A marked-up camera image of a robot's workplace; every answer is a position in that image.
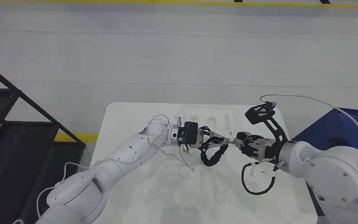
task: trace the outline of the gray floor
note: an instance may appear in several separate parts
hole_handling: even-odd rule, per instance
[[[74,132],[115,101],[358,108],[355,9],[0,3],[0,21],[0,73]],[[275,101],[291,136],[330,110]]]

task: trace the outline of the yellow floor line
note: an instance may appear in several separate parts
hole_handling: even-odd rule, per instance
[[[74,132],[77,138],[84,143],[96,143],[98,139],[98,133],[86,133],[86,132]],[[55,137],[56,142],[75,142],[70,136],[64,132],[57,133]]]
[[[358,4],[280,3],[280,2],[205,2],[177,0],[0,0],[0,2],[65,2],[65,3],[159,3],[159,4],[202,4],[211,6],[269,6],[269,7],[326,7],[358,8]]]

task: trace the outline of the black frame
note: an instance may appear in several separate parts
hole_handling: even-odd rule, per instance
[[[9,80],[7,80],[4,76],[0,74],[0,82],[4,84],[12,93],[10,96],[10,100],[6,105],[3,113],[0,114],[0,124],[5,121],[7,114],[10,112],[11,108],[14,106],[15,102],[18,98],[22,98],[25,102],[27,102],[30,106],[36,109],[40,114],[49,119],[53,124],[55,124],[59,129],[69,135],[73,140],[75,140],[82,147],[86,148],[87,145],[83,143],[79,138],[77,138],[72,132],[70,132],[65,126],[59,123],[53,116],[47,113],[42,107],[40,107],[37,103],[35,103],[32,99],[30,99],[25,93],[19,90],[14,84],[12,84]]]

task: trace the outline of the table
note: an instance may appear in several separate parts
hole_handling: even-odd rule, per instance
[[[211,130],[234,137],[248,131],[273,138],[264,124],[251,125],[244,113],[247,105],[147,104],[114,102],[110,104],[92,158],[92,164],[108,155],[122,140],[147,126],[157,114],[166,114],[171,123],[182,121],[208,125]],[[274,118],[286,130],[279,110]],[[165,147],[179,156],[178,147]],[[208,152],[208,157],[215,150]],[[158,152],[146,164],[123,177],[113,188],[106,208],[95,223],[158,224],[238,224],[238,223],[317,223],[312,200],[303,179],[282,171],[276,174],[274,187],[265,195],[248,194],[241,183],[242,166],[253,159],[229,146],[218,164],[205,166],[200,151],[183,153],[196,171],[172,156]],[[250,190],[266,189],[272,164],[262,164],[255,176],[246,175]]]

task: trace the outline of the black metal rack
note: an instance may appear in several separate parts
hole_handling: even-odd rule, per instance
[[[87,145],[1,74],[0,82],[7,87],[0,88],[0,223],[18,218],[35,223],[37,196],[62,179],[66,162],[80,162]],[[6,120],[19,98],[50,122]],[[54,142],[60,129],[75,142]],[[67,176],[76,172],[77,167],[69,166]],[[48,208],[48,193],[39,200],[40,213]]]

